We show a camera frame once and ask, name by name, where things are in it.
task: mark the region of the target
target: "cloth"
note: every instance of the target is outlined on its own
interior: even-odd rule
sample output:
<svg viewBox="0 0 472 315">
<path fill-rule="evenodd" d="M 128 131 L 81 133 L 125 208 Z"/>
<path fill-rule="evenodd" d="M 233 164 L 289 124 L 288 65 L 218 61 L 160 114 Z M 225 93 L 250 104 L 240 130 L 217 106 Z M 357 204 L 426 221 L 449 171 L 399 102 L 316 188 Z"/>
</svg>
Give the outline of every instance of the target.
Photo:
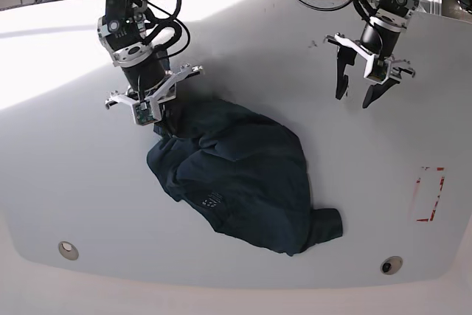
<svg viewBox="0 0 472 315">
<path fill-rule="evenodd" d="M 312 209 L 302 146 L 286 127 L 223 100 L 167 112 L 147 164 L 216 232 L 290 256 L 342 236 L 337 210 Z"/>
</svg>

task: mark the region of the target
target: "metal bracket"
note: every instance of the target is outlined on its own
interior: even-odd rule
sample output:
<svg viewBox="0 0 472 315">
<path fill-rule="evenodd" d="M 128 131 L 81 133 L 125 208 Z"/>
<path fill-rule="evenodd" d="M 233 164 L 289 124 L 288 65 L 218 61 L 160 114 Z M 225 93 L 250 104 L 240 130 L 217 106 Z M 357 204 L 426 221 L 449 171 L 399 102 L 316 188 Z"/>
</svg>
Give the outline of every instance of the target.
<svg viewBox="0 0 472 315">
<path fill-rule="evenodd" d="M 202 66 L 182 66 L 177 73 L 171 73 L 156 90 L 149 93 L 143 101 L 130 97 L 132 91 L 120 94 L 118 91 L 111 93 L 105 101 L 105 107 L 109 109 L 117 103 L 124 103 L 131 107 L 134 122 L 137 125 L 149 125 L 162 120 L 162 104 L 176 98 L 176 84 L 179 81 L 203 73 Z"/>
<path fill-rule="evenodd" d="M 366 67 L 364 70 L 364 78 L 372 81 L 367 90 L 362 108 L 367 108 L 371 103 L 380 98 L 394 85 L 399 84 L 402 80 L 401 73 L 405 72 L 412 77 L 416 75 L 416 71 L 410 67 L 410 62 L 407 60 L 395 60 L 392 56 L 385 60 L 379 60 L 378 55 L 371 53 L 362 45 L 343 35 L 337 33 L 334 36 L 326 36 L 325 41 L 335 44 L 339 47 L 337 57 L 337 84 L 336 84 L 336 99 L 340 100 L 347 90 L 348 76 L 344 74 L 346 65 L 354 65 L 356 53 L 360 54 L 366 60 Z"/>
</svg>

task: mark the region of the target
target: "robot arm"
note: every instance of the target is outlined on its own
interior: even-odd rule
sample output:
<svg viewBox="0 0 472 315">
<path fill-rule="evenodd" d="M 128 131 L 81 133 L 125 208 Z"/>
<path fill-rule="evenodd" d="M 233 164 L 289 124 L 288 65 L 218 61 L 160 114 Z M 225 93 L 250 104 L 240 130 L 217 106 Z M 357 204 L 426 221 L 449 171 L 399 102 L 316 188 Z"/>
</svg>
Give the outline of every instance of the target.
<svg viewBox="0 0 472 315">
<path fill-rule="evenodd" d="M 105 15 L 97 25 L 100 43 L 129 82 L 128 90 L 112 93 L 105 107 L 129 105 L 137 125 L 160 121 L 163 104 L 176 97 L 177 82 L 202 71 L 200 66 L 190 65 L 182 66 L 177 73 L 170 71 L 167 49 L 182 36 L 182 25 L 177 20 L 181 0 L 167 18 L 157 18 L 149 4 L 149 0 L 106 0 Z M 166 28 L 174 31 L 172 38 L 154 46 L 152 40 Z"/>
<path fill-rule="evenodd" d="M 375 0 L 374 9 L 367 0 L 355 0 L 355 10 L 366 21 L 359 41 L 352 41 L 342 34 L 327 36 L 328 42 L 339 46 L 336 98 L 340 100 L 348 87 L 346 65 L 354 65 L 359 54 L 366 60 L 364 77 L 373 83 L 362 105 L 367 108 L 388 89 L 398 84 L 405 72 L 414 76 L 415 71 L 407 60 L 395 60 L 393 49 L 402 32 L 405 32 L 419 0 Z"/>
</svg>

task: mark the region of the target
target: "white table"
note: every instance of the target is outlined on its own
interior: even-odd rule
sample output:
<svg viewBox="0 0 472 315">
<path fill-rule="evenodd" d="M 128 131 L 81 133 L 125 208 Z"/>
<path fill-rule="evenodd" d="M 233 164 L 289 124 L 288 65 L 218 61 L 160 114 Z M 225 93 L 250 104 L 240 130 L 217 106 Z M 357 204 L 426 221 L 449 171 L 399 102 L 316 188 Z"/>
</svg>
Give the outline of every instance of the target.
<svg viewBox="0 0 472 315">
<path fill-rule="evenodd" d="M 364 62 L 347 70 L 349 95 L 338 101 L 336 48 L 322 43 L 335 32 L 361 35 L 352 8 L 325 14 L 294 0 L 185 0 L 192 45 L 172 64 L 203 64 L 206 74 L 181 93 L 216 94 L 287 125 L 302 141 L 314 205 L 341 212 L 343 238 L 288 257 L 214 233 L 164 194 L 145 162 L 152 128 L 133 125 L 125 106 L 103 105 L 127 85 L 95 33 L 104 3 L 0 13 L 0 204 L 20 255 L 224 288 L 384 285 L 448 270 L 472 212 L 469 24 L 416 14 L 395 49 L 416 78 L 363 110 Z M 412 203 L 421 167 L 445 167 L 446 176 L 427 223 L 414 217 L 438 188 L 424 175 L 429 182 Z M 77 261 L 60 256 L 62 240 L 78 248 Z M 385 276 L 380 265 L 394 255 L 403 268 Z"/>
</svg>

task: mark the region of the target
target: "black cylinder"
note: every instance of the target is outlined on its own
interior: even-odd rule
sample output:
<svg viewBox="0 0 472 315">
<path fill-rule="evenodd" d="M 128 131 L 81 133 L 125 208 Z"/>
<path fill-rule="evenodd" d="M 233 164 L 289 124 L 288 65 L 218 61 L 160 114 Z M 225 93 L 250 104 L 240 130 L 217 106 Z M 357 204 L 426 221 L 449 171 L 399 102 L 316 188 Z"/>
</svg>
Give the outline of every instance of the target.
<svg viewBox="0 0 472 315">
<path fill-rule="evenodd" d="M 156 86 L 165 76 L 164 67 L 156 53 L 135 66 L 122 69 L 131 88 L 136 92 L 144 92 Z"/>
<path fill-rule="evenodd" d="M 362 32 L 361 44 L 372 53 L 380 52 L 379 58 L 383 60 L 392 55 L 400 33 L 384 29 L 377 24 L 374 24 L 373 26 L 375 27 L 375 30 L 371 24 L 366 24 L 364 31 Z"/>
</svg>

